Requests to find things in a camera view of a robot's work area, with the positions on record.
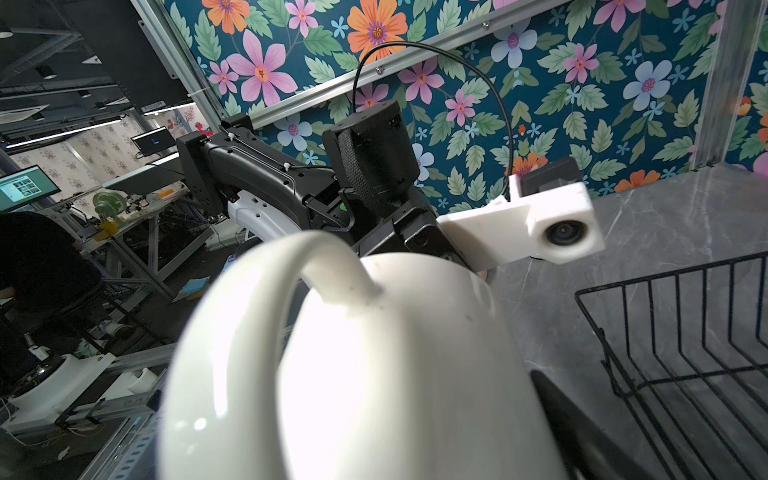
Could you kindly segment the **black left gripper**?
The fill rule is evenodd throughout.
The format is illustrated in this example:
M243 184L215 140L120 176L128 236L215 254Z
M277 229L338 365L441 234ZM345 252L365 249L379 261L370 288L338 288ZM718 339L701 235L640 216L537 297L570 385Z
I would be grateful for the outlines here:
M359 240L353 250L359 257L414 253L468 266L460 250L438 225L437 217L422 207L398 209Z

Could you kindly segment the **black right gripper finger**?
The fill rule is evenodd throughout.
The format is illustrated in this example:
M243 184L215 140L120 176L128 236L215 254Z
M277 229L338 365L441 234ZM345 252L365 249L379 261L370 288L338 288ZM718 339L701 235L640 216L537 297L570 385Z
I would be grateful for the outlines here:
M543 372L530 377L570 479L652 479Z

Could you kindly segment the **white mug red inside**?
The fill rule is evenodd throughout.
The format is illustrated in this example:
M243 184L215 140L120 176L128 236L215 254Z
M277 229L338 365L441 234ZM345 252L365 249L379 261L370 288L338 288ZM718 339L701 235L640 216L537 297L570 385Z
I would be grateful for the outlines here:
M489 285L303 232L212 284L175 349L162 479L563 479Z

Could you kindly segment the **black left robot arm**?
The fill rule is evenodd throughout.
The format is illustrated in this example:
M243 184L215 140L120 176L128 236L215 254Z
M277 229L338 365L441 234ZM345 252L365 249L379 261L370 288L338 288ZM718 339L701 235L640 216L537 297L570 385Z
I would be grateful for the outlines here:
M210 137L177 139L185 183L209 215L231 216L247 196L246 229L264 241L294 232L331 233L359 257L431 255L465 265L417 187L420 167L394 100L357 112L322 135L327 166L302 164L257 139L244 114Z

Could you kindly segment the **computer monitor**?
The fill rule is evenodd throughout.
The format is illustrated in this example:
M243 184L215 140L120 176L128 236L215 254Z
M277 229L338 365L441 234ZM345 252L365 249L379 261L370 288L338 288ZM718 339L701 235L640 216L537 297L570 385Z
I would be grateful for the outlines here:
M1 212L11 212L61 192L38 165L4 175L0 181Z

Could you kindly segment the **aluminium frame post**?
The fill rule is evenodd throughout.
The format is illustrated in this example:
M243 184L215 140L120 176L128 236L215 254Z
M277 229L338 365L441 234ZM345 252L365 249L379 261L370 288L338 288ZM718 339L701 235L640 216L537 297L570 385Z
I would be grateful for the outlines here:
M727 3L702 101L695 152L689 162L693 171L726 158L766 10L765 1Z

